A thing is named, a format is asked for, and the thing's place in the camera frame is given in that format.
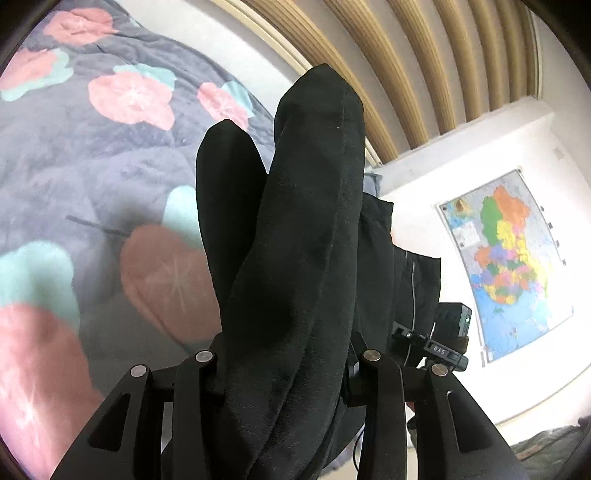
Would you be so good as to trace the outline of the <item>black hooded jacket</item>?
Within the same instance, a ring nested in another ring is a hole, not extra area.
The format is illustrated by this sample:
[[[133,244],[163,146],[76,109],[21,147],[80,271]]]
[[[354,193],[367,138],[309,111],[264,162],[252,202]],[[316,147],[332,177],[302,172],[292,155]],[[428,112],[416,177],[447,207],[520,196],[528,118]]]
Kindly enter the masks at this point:
[[[342,196],[325,203],[324,257],[315,306],[322,442],[315,467],[338,458],[362,427],[365,408],[346,406],[342,378],[354,334],[367,345],[410,357],[394,340],[394,324],[423,330],[439,301],[441,262],[412,253],[390,238],[392,204],[369,194]]]

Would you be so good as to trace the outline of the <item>black trousers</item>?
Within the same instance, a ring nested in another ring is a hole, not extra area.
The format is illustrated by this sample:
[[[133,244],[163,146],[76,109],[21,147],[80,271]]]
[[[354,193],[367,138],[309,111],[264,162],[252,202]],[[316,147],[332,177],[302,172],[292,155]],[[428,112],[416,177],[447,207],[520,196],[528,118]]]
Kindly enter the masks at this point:
[[[362,102],[325,64],[281,98],[270,166],[229,120],[198,147],[198,221],[222,328],[204,410],[212,479],[314,479],[328,459],[344,413],[364,155]]]

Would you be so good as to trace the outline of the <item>wooden slatted headboard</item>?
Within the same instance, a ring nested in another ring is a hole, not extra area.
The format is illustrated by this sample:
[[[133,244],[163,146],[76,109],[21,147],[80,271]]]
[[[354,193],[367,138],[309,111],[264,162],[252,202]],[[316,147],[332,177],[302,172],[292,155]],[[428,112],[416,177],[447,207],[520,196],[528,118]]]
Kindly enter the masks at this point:
[[[298,74],[328,64],[365,108],[377,167],[540,91],[521,1],[220,1]]]

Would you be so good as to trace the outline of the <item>grey floral bed quilt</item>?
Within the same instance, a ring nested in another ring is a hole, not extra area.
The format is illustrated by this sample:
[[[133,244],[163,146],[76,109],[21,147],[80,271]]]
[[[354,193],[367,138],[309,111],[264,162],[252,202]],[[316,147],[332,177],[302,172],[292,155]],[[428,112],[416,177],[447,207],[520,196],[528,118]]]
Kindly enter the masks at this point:
[[[61,1],[1,76],[1,441],[47,479],[127,369],[168,367],[219,314],[195,155],[231,120],[273,157],[273,117],[203,53],[116,1]]]

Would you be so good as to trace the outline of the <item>colourful wall map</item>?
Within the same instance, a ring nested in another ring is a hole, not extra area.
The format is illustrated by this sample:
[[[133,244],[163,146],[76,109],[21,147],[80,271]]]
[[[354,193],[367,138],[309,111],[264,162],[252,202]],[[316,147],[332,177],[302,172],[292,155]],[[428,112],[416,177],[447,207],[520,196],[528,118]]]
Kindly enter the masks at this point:
[[[453,198],[439,211],[470,282],[486,362],[572,317],[565,262],[521,170]]]

